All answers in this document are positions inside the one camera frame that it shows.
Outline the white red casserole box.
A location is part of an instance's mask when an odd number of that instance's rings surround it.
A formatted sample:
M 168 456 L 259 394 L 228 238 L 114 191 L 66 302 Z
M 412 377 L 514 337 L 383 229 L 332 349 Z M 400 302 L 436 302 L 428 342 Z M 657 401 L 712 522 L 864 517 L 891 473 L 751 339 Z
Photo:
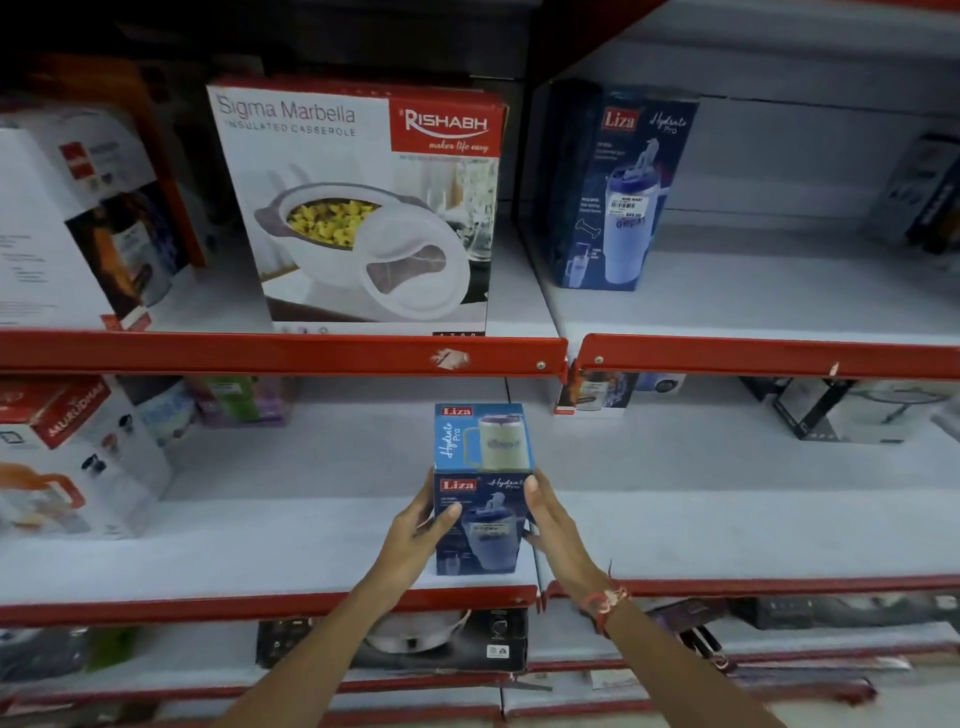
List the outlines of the white red casserole box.
M 238 76 L 207 93 L 278 333 L 486 334 L 497 93 Z

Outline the green package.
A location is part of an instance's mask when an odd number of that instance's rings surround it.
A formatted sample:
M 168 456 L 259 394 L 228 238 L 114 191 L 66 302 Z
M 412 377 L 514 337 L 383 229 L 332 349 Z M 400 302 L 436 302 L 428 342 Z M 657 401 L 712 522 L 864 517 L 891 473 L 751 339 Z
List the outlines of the green package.
M 102 672 L 129 661 L 135 652 L 140 626 L 90 627 L 86 632 L 84 672 Z

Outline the black white cookware box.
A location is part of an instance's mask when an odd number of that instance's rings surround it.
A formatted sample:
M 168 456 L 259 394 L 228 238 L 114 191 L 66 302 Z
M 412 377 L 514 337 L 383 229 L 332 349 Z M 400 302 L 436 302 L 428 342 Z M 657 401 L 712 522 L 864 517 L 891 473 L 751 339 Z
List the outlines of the black white cookware box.
M 740 377 L 801 441 L 900 445 L 960 397 L 960 382 Z

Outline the small blue mug box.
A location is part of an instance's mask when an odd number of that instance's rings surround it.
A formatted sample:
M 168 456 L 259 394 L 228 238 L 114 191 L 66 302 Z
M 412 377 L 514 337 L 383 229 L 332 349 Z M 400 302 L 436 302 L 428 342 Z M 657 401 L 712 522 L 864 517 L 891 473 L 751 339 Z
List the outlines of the small blue mug box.
M 509 575 L 532 523 L 524 482 L 534 473 L 520 403 L 438 403 L 434 412 L 434 509 L 462 512 L 436 545 L 439 577 Z

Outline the person's left forearm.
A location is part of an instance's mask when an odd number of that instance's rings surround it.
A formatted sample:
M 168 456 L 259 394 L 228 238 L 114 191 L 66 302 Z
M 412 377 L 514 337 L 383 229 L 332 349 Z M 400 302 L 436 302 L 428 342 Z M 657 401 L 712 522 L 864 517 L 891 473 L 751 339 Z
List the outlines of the person's left forearm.
M 365 637 L 406 590 L 369 574 L 209 728 L 319 728 Z

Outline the dark grey package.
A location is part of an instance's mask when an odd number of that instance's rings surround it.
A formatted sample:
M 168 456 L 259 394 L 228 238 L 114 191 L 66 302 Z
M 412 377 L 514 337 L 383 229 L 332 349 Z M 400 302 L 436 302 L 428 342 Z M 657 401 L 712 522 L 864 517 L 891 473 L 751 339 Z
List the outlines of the dark grey package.
M 90 628 L 0 628 L 0 683 L 28 683 L 82 673 Z

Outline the white red juicer box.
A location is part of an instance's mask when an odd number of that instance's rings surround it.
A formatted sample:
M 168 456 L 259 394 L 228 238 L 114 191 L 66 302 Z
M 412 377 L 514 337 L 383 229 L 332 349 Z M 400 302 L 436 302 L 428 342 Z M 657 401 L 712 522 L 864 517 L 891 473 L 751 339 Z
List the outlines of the white red juicer box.
M 174 469 L 111 377 L 0 377 L 0 524 L 20 536 L 131 539 Z

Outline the green purple packet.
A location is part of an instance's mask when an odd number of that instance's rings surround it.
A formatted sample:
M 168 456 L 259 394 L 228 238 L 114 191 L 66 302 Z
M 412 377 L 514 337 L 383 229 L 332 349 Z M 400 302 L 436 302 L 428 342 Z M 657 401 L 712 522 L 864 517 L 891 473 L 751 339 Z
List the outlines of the green purple packet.
M 289 376 L 187 375 L 184 380 L 201 423 L 221 430 L 286 426 L 300 390 Z

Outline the black cooker box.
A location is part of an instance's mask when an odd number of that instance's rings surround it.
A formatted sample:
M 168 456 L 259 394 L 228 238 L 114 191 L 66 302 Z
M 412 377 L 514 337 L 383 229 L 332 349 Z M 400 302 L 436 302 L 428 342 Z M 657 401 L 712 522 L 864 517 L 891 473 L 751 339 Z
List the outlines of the black cooker box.
M 363 638 L 351 668 L 404 674 L 521 674 L 529 611 L 388 613 Z

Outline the red white shelving unit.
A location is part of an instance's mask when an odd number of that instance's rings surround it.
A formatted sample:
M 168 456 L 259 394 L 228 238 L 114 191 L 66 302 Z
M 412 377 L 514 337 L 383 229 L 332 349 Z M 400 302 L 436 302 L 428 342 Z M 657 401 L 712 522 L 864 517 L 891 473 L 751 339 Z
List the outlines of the red white shelving unit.
M 960 381 L 960 275 L 858 235 L 910 143 L 960 131 L 960 0 L 542 0 L 514 215 L 564 77 L 700 98 L 638 288 L 537 266 L 571 376 L 687 375 L 606 420 L 511 383 L 591 555 L 648 603 L 960 587 L 960 443 L 800 442 L 737 382 Z
M 54 41 L 79 40 L 90 30 L 95 41 L 107 41 L 107 19 L 113 21 L 123 7 L 119 0 L 54 0 L 49 13 L 40 9 L 41 0 L 0 0 L 0 42 L 12 43 L 12 50 L 0 50 L 0 80 L 6 81 L 7 56 L 15 51 L 45 50 L 45 39 L 33 23 L 47 15 L 54 23 Z M 542 57 L 549 55 L 541 46 L 554 30 L 545 30 L 559 16 L 560 0 L 531 0 L 527 15 L 521 75 L 523 92 L 521 120 L 514 171 L 514 192 L 520 189 L 530 126 L 532 82 Z M 513 293 L 532 295 L 508 304 L 507 313 L 515 318 L 494 321 L 493 335 L 466 336 L 390 336 L 361 334 L 302 334 L 239 332 L 184 329 L 161 332 L 129 333 L 85 329 L 13 329 L 0 332 L 0 376 L 17 378 L 36 376 L 123 375 L 268 375 L 295 378 L 479 378 L 479 379 L 556 379 L 565 383 L 570 368 L 569 342 L 558 334 L 546 298 L 534 273 L 520 273 L 518 289 Z M 431 357 L 442 348 L 466 351 L 468 369 L 444 371 L 435 367 Z M 279 608 L 334 606 L 342 594 L 318 590 L 290 593 L 241 594 L 239 591 L 215 596 L 157 597 L 120 599 L 98 597 L 80 601 L 16 601 L 0 594 L 0 627 L 46 628 L 62 625 L 149 625 L 170 622 L 222 622 L 233 619 L 290 617 Z

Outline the dark box with white side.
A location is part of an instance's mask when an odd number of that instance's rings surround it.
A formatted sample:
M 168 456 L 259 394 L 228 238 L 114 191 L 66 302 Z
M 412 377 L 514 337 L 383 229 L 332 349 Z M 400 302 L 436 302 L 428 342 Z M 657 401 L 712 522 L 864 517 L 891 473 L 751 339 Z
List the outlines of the dark box with white side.
M 861 234 L 932 256 L 960 249 L 960 131 L 929 131 L 895 164 Z

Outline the small white red box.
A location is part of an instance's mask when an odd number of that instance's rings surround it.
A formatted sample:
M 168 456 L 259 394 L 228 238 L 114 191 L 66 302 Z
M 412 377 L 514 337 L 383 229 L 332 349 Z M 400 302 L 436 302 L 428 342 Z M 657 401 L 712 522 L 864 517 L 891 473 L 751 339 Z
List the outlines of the small white red box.
M 553 414 L 580 419 L 621 419 L 634 394 L 636 371 L 571 370 Z

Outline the white appliance box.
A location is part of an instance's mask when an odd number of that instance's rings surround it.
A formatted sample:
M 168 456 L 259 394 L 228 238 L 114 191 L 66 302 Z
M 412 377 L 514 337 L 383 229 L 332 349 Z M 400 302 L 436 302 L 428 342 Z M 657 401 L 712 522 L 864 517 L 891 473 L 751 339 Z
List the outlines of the white appliance box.
M 161 331 L 198 285 L 124 111 L 0 97 L 0 329 Z

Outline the tall blue tumbler box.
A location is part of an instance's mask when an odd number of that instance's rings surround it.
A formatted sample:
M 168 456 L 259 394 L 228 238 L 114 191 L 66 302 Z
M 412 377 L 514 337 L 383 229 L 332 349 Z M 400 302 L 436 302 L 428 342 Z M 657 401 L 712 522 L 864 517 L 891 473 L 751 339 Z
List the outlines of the tall blue tumbler box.
M 700 103 L 677 87 L 550 83 L 532 223 L 556 285 L 637 288 Z

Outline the person's left hand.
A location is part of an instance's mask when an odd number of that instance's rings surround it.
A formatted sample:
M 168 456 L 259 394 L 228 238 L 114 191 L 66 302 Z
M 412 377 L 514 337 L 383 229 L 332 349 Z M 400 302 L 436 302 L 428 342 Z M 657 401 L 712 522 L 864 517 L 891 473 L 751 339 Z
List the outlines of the person's left hand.
M 426 529 L 439 515 L 434 508 L 434 475 L 434 469 L 430 468 L 412 501 L 393 518 L 373 566 L 367 573 L 386 611 L 396 607 L 402 596 L 419 579 L 429 560 L 436 555 L 439 542 L 425 539 Z

